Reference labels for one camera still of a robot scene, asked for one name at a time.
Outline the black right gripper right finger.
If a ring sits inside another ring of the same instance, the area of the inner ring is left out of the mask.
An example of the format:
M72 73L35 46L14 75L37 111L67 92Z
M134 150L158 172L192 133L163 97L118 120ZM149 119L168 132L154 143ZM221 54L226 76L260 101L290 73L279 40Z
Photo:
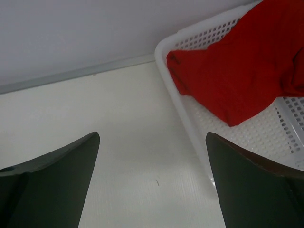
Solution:
M227 228L302 228L304 173L243 149L216 133L206 145Z

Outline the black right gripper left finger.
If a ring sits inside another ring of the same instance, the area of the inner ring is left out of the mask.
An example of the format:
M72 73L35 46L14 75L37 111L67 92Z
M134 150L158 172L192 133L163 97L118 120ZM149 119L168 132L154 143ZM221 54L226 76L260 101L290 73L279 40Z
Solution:
M77 228L100 136L75 142L0 171L2 228Z

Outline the red t shirt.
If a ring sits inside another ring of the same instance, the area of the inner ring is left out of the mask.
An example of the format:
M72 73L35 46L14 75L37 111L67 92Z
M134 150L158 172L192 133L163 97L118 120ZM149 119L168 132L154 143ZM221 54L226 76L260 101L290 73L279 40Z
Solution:
M280 96L303 96L304 3L264 0L207 49L166 58L180 94L239 125Z

